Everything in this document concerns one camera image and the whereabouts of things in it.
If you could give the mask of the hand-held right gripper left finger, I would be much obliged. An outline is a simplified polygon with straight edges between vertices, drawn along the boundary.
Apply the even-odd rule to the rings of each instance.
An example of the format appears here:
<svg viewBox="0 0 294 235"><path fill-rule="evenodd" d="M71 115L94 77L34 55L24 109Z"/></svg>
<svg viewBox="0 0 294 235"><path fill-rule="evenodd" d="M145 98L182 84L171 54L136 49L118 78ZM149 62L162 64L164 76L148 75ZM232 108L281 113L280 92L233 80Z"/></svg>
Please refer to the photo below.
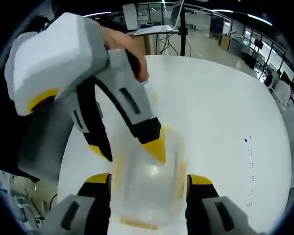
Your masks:
<svg viewBox="0 0 294 235"><path fill-rule="evenodd" d="M106 235L111 216L111 174L89 177L76 195L59 202L45 218L44 235Z"/></svg>

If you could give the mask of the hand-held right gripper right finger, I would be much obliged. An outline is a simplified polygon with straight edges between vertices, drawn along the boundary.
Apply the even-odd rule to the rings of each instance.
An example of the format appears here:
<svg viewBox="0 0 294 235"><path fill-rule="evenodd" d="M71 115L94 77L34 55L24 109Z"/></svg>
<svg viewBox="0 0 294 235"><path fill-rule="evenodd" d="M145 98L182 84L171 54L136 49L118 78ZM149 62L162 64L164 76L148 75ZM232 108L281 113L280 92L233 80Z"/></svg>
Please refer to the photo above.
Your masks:
<svg viewBox="0 0 294 235"><path fill-rule="evenodd" d="M228 197L219 196L212 181L187 176L186 226L189 235L256 235L246 213Z"/></svg>

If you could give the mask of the person's left hand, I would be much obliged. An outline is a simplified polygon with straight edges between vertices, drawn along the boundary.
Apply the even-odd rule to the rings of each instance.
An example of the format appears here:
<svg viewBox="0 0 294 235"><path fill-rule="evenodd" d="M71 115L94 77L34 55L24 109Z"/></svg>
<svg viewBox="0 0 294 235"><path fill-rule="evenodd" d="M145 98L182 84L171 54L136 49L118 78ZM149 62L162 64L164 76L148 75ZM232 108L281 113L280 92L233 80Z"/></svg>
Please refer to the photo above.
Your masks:
<svg viewBox="0 0 294 235"><path fill-rule="evenodd" d="M134 55L139 62L139 69L135 78L139 82L145 82L149 78L146 58L136 42L127 34L101 25L98 26L106 49L126 49Z"/></svg>

